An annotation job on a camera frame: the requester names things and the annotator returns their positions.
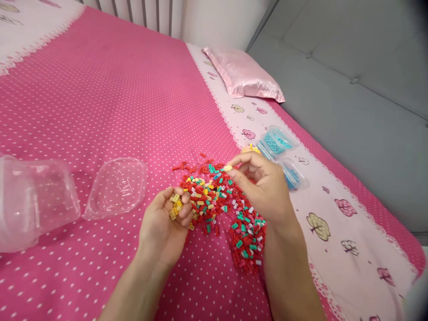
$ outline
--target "bed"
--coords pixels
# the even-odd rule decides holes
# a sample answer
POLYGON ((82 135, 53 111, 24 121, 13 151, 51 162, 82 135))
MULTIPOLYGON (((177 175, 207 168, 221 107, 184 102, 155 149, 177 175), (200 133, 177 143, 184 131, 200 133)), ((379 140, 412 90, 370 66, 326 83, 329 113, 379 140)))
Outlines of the bed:
MULTIPOLYGON (((425 267, 420 244, 275 101, 232 99, 200 48, 80 3, 8 3, 19 12, 0 12, 0 151, 66 160, 82 212, 110 159, 144 161, 149 183, 130 213, 80 219, 26 251, 0 254, 2 320, 97 318, 134 256, 146 206, 181 180, 171 168, 196 165, 201 152, 226 162, 269 125, 300 144, 287 157, 309 187, 291 198, 328 319, 404 318, 403 301, 425 267), (311 213, 329 225, 327 240, 311 231, 311 213)), ((191 232, 157 320, 272 318, 263 274, 233 266, 230 221, 222 216, 218 238, 191 232)))

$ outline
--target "container of teal beads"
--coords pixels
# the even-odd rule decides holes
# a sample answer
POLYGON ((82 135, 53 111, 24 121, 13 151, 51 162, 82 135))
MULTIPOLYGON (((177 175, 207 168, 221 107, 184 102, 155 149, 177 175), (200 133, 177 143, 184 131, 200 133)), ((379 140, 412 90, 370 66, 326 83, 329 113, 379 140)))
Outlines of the container of teal beads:
POLYGON ((291 159, 284 158, 278 160, 277 163, 281 165, 282 170, 284 171, 285 180, 287 181, 290 192, 295 190, 302 190, 308 187, 308 181, 291 159))
POLYGON ((269 160, 275 160, 286 151, 290 151, 299 146, 290 135, 286 134, 278 126, 269 126, 267 133, 261 136, 256 144, 259 151, 269 160))

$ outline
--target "pink satin pillow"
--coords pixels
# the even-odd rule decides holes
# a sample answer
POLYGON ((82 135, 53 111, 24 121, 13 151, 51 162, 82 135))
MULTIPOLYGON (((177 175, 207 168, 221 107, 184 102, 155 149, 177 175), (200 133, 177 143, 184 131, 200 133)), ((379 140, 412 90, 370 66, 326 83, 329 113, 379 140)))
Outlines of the pink satin pillow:
POLYGON ((233 98, 257 96, 285 101, 278 83, 247 53, 237 49, 203 49, 233 98))

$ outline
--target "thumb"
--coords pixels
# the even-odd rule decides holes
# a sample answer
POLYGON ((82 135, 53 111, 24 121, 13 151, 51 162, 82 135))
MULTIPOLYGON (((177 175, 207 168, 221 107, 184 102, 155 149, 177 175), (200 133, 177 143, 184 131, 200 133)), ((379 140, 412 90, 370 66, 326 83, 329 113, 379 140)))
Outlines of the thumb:
POLYGON ((237 169, 231 169, 227 174, 235 181, 236 184, 242 189, 246 196, 251 199, 256 193, 258 187, 250 182, 250 180, 237 169))
POLYGON ((172 186, 167 189, 160 191, 152 201, 152 204, 156 208, 162 208, 165 204, 165 201, 173 194, 174 188, 172 186))

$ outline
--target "hand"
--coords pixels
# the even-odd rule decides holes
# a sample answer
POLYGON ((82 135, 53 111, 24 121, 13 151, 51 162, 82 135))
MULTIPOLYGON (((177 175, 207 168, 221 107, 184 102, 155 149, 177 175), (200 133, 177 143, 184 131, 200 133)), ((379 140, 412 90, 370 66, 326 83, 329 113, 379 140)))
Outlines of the hand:
POLYGON ((174 189, 170 186, 159 192, 144 213, 137 255, 142 253, 145 258, 160 263, 163 268, 171 269, 183 251, 192 217, 190 195, 181 187, 174 189), (169 217, 173 208, 169 197, 173 191, 181 196, 183 203, 174 221, 169 217))
POLYGON ((238 154, 227 164, 235 167, 240 163, 239 170, 232 169, 227 174, 243 190, 255 210, 273 226, 294 222, 296 216, 281 166, 256 152, 238 154))

